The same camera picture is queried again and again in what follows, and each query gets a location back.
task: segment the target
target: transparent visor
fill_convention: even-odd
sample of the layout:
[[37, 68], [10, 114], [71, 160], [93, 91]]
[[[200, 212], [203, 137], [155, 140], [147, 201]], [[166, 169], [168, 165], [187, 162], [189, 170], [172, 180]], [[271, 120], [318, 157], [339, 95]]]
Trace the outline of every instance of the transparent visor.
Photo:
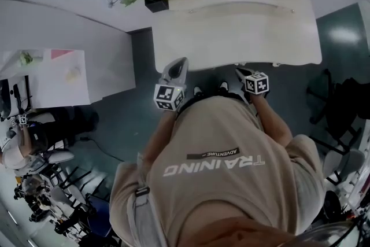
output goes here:
[[[342, 237], [347, 236], [356, 226], [354, 222], [337, 222], [316, 227], [279, 247], [330, 247], [339, 246]], [[346, 247], [356, 247], [357, 240], [346, 243]]]

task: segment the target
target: light strip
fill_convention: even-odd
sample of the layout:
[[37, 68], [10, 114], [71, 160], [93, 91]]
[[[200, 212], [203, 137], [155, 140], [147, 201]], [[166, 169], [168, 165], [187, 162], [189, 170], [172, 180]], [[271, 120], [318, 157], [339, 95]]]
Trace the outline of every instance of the light strip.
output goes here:
[[16, 224], [16, 225], [18, 225], [18, 223], [16, 222], [16, 220], [14, 219], [14, 217], [13, 217], [13, 215], [8, 211], [8, 214], [9, 214], [9, 216], [13, 219], [13, 221], [14, 221], [14, 223]]
[[30, 240], [27, 240], [27, 242], [32, 246], [32, 247], [37, 247], [34, 243], [32, 243]]

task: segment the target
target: white cube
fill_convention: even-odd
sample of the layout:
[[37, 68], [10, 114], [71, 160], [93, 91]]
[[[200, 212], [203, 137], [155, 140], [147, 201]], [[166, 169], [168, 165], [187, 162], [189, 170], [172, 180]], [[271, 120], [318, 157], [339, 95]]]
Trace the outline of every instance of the white cube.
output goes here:
[[255, 73], [245, 77], [245, 90], [249, 93], [258, 95], [269, 91], [268, 76], [263, 73]]
[[185, 95], [183, 87], [156, 84], [153, 100], [156, 103], [157, 108], [176, 111], [184, 98]]

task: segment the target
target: black strap buckle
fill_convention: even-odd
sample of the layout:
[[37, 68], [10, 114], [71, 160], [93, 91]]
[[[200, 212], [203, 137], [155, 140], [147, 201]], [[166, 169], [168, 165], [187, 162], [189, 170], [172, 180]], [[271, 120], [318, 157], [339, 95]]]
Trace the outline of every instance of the black strap buckle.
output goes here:
[[140, 197], [140, 196], [143, 196], [143, 195], [149, 194], [149, 193], [150, 193], [150, 188], [148, 186], [144, 186], [144, 187], [140, 187], [139, 189], [136, 190], [135, 196]]

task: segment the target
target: backpack strap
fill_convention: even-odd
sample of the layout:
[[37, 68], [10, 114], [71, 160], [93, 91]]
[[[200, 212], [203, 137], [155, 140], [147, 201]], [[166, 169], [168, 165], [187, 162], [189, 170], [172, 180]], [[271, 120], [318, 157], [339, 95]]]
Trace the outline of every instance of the backpack strap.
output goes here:
[[139, 188], [127, 202], [127, 217], [135, 247], [167, 247], [153, 196], [142, 170], [142, 156], [138, 155]]

